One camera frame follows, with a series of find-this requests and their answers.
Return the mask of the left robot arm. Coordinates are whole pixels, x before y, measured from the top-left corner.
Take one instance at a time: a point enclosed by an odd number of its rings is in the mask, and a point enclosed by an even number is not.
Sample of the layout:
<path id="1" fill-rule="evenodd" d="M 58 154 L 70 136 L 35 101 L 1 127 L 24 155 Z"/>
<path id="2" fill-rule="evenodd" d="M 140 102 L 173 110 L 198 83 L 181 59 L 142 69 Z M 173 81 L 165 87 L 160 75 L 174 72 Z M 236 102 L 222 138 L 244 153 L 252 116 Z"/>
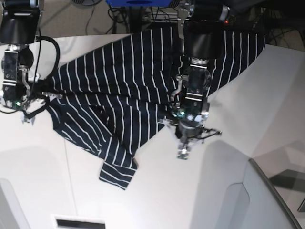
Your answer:
<path id="1" fill-rule="evenodd" d="M 209 115 L 208 90 L 212 76 L 208 63 L 222 53 L 224 24 L 230 8 L 221 2 L 182 0 L 182 54 L 189 58 L 185 73 L 176 75 L 177 88 L 170 102 L 176 136 L 181 143 L 221 135 L 221 131 L 205 127 Z"/>

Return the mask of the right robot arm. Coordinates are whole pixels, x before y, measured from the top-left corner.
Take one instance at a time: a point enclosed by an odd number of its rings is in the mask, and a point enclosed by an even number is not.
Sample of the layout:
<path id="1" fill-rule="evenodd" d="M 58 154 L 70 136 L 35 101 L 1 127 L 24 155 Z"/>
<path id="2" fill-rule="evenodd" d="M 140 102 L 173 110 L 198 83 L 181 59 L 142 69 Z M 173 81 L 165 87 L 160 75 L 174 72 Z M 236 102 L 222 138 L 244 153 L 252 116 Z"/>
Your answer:
<path id="1" fill-rule="evenodd" d="M 9 109 L 9 114 L 18 111 L 25 113 L 36 99 L 49 103 L 48 92 L 43 89 L 58 69 L 61 52 L 53 38 L 41 34 L 44 1 L 2 0 L 0 5 L 0 42 L 7 45 L 0 62 L 3 71 L 0 103 Z M 56 57 L 51 74 L 41 80 L 37 70 L 34 71 L 33 77 L 29 76 L 31 67 L 38 65 L 40 60 L 40 57 L 34 57 L 29 45 L 43 41 L 54 45 Z"/>

